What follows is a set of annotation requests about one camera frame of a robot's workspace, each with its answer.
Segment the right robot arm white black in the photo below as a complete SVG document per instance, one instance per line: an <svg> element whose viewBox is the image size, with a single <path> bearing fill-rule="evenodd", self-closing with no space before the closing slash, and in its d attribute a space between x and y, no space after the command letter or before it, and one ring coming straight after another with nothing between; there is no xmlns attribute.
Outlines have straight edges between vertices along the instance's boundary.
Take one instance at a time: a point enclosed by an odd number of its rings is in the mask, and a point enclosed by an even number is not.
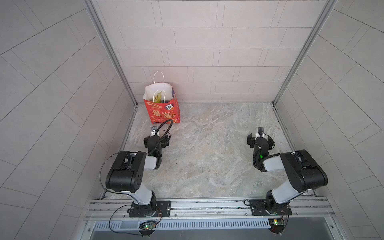
<svg viewBox="0 0 384 240"><path fill-rule="evenodd" d="M247 136L247 145L253 151L253 166L261 172L285 171L288 179L266 194L264 202L250 200L249 206L260 214L289 215L289 202L306 192L328 184L328 177L306 150L269 154L275 147L274 140L258 128L258 133Z"/></svg>

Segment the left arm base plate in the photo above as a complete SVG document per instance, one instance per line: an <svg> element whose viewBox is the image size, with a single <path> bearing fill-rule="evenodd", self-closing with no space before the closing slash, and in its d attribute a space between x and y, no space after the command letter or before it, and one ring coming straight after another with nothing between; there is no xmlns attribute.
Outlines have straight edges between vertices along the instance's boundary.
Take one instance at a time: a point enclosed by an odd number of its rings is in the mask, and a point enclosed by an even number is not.
<svg viewBox="0 0 384 240"><path fill-rule="evenodd" d="M132 203L127 212L130 218L156 218L169 217L170 210L171 201L156 201L144 206Z"/></svg>

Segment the yellow snack packet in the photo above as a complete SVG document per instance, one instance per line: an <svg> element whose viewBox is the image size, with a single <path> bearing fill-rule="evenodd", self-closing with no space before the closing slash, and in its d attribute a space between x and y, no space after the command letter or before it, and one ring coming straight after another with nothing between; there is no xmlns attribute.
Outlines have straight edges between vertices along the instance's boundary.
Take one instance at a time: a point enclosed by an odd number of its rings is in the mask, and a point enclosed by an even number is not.
<svg viewBox="0 0 384 240"><path fill-rule="evenodd" d="M154 93L154 96L153 96L153 102L154 103L162 103L164 100L163 100L163 91L157 91Z"/></svg>

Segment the red paper gift bag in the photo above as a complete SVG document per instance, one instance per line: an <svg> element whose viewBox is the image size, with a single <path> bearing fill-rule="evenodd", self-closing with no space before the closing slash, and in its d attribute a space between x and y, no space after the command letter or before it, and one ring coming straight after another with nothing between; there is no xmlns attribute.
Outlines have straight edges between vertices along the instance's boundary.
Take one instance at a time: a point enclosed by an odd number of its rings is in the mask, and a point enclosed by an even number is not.
<svg viewBox="0 0 384 240"><path fill-rule="evenodd" d="M173 87L165 82L162 71L156 71L153 76L153 84L145 87L143 100L147 108L152 124L161 124L166 120L172 120L177 124L181 122L180 106ZM154 103L153 96L157 91L163 91L163 102Z"/></svg>

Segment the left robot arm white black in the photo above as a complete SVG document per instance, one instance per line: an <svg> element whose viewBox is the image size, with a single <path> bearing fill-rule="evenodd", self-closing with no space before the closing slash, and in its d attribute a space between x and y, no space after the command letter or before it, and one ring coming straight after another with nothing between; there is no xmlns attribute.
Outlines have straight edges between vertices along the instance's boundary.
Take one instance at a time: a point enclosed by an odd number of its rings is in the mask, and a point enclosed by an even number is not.
<svg viewBox="0 0 384 240"><path fill-rule="evenodd" d="M144 145L149 153L122 151L117 154L107 174L105 186L107 190L129 195L133 199L128 210L130 218L170 216L171 202L158 201L154 191L142 183L145 170L159 169L162 149L169 145L170 138L170 135L147 136Z"/></svg>

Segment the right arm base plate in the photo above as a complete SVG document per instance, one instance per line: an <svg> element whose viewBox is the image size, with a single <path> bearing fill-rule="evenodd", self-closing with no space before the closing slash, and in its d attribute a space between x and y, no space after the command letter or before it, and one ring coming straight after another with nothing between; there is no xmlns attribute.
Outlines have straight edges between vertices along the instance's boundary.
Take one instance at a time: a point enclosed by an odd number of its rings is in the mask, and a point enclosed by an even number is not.
<svg viewBox="0 0 384 240"><path fill-rule="evenodd" d="M292 210L289 203L277 204L274 199L244 200L250 207L253 216L290 216Z"/></svg>

